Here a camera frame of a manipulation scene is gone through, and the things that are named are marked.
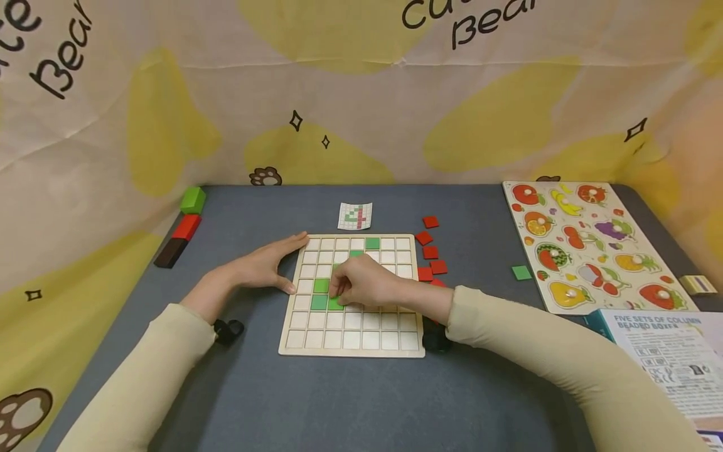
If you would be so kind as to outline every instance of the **fabric backdrop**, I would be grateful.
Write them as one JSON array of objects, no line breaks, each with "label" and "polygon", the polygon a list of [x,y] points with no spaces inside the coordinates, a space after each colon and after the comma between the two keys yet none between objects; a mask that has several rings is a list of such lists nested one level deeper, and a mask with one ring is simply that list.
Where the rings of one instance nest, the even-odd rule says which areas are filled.
[{"label": "fabric backdrop", "polygon": [[722,0],[0,5],[0,452],[193,184],[629,184],[723,284]]}]

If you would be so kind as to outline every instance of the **paw print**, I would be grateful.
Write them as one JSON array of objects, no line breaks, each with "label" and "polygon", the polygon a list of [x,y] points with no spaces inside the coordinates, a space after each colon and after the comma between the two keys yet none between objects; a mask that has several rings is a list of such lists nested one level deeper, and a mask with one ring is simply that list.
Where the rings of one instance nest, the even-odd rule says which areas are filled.
[{"label": "paw print", "polygon": [[43,422],[53,406],[53,395],[42,388],[0,400],[0,452],[10,452]]},{"label": "paw print", "polygon": [[281,175],[273,166],[266,168],[256,168],[253,173],[249,174],[251,185],[281,185]]}]

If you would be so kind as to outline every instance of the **grid square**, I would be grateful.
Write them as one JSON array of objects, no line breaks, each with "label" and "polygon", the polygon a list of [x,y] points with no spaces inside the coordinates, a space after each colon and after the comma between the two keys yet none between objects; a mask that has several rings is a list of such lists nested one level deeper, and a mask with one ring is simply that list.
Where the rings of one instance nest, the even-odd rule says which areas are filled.
[{"label": "grid square", "polygon": [[344,329],[345,330],[362,329],[362,313],[361,312],[347,312],[346,314],[344,314]]},{"label": "grid square", "polygon": [[329,278],[331,277],[331,265],[319,265],[317,267],[317,278]]},{"label": "grid square", "polygon": [[334,257],[334,253],[331,251],[320,251],[319,252],[319,264],[331,264]]},{"label": "grid square", "polygon": [[399,315],[400,331],[416,331],[416,314],[400,314]]},{"label": "grid square", "polygon": [[397,250],[411,250],[409,239],[397,239]]},{"label": "grid square", "polygon": [[320,349],[323,342],[324,342],[324,332],[323,331],[307,331],[307,342],[304,345],[304,347],[307,349]]},{"label": "grid square", "polygon": [[321,249],[322,250],[333,250],[334,249],[334,239],[321,239]]},{"label": "grid square", "polygon": [[307,327],[308,319],[308,312],[294,312],[293,314],[291,314],[291,327],[305,329]]},{"label": "grid square", "polygon": [[399,350],[399,333],[396,331],[382,333],[382,350]]},{"label": "grid square", "polygon": [[362,332],[361,347],[364,350],[379,350],[379,331]]},{"label": "grid square", "polygon": [[349,251],[337,251],[334,253],[334,263],[341,264],[349,259]]},{"label": "grid square", "polygon": [[356,350],[362,346],[361,331],[344,331],[344,348]]},{"label": "grid square", "polygon": [[411,252],[398,251],[397,252],[397,263],[398,264],[411,264]]},{"label": "grid square", "polygon": [[383,237],[382,250],[394,250],[394,239],[391,239],[389,237]]},{"label": "grid square", "polygon": [[344,324],[344,313],[343,312],[329,312],[326,315],[326,329],[328,330],[340,330]]},{"label": "grid square", "polygon": [[349,239],[336,239],[336,249],[337,250],[348,250],[349,249]]},{"label": "grid square", "polygon": [[400,333],[399,336],[402,350],[419,350],[416,333]]},{"label": "grid square", "polygon": [[412,271],[411,265],[397,265],[397,276],[412,279],[414,277],[414,272]]},{"label": "grid square", "polygon": [[304,331],[290,330],[286,338],[286,346],[290,349],[301,349],[304,347]]},{"label": "grid square", "polygon": [[365,246],[367,250],[378,250],[380,247],[380,240],[378,237],[367,237]]},{"label": "grid square", "polygon": [[296,287],[297,294],[311,294],[314,290],[314,280],[312,279],[300,279],[299,284]]},{"label": "grid square", "polygon": [[352,239],[350,248],[364,251],[364,239]]},{"label": "grid square", "polygon": [[382,264],[393,264],[394,263],[394,251],[382,251],[381,263]]},{"label": "grid square", "polygon": [[307,243],[307,250],[309,250],[309,251],[318,250],[320,243],[321,243],[320,239],[309,239],[309,243]]},{"label": "grid square", "polygon": [[326,323],[326,312],[309,313],[309,329],[310,330],[323,330],[325,323]]},{"label": "grid square", "polygon": [[382,314],[382,329],[397,331],[398,318],[397,314]]},{"label": "grid square", "polygon": [[365,330],[378,330],[379,329],[379,314],[376,312],[365,312],[364,313],[364,329]]},{"label": "grid square", "polygon": [[312,295],[312,311],[326,311],[326,295]]},{"label": "grid square", "polygon": [[325,349],[340,349],[341,348],[341,331],[327,331],[324,335],[324,348]]},{"label": "grid square", "polygon": [[312,298],[309,295],[296,295],[294,298],[294,309],[308,311],[312,305]]},{"label": "grid square", "polygon": [[305,264],[315,264],[318,257],[319,257],[319,253],[316,251],[305,251],[303,262]]}]

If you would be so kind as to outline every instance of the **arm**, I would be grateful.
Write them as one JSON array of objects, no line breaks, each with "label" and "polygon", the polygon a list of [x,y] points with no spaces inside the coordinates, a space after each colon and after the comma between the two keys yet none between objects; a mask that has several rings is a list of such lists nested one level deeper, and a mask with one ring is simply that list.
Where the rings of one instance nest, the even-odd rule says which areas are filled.
[{"label": "arm", "polygon": [[570,393],[600,452],[708,448],[625,352],[593,331],[545,311],[459,286],[397,278],[367,256],[332,275],[340,304],[399,304],[447,325],[453,341],[485,348]]},{"label": "arm", "polygon": [[302,233],[259,248],[210,271],[180,304],[167,306],[90,401],[58,451],[145,451],[188,372],[213,345],[211,325],[231,290],[276,286],[292,293],[291,282],[277,273],[278,263],[307,242]]}]

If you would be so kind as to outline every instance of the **beige sleeve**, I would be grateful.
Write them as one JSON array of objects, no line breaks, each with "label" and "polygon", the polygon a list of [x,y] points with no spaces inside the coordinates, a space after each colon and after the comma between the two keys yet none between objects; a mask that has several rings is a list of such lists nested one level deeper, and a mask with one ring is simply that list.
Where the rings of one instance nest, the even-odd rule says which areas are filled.
[{"label": "beige sleeve", "polygon": [[170,304],[98,391],[60,452],[145,451],[188,372],[213,345],[215,333],[193,311]]},{"label": "beige sleeve", "polygon": [[587,328],[459,286],[447,337],[493,351],[570,393],[599,452],[709,452],[648,375]]}]

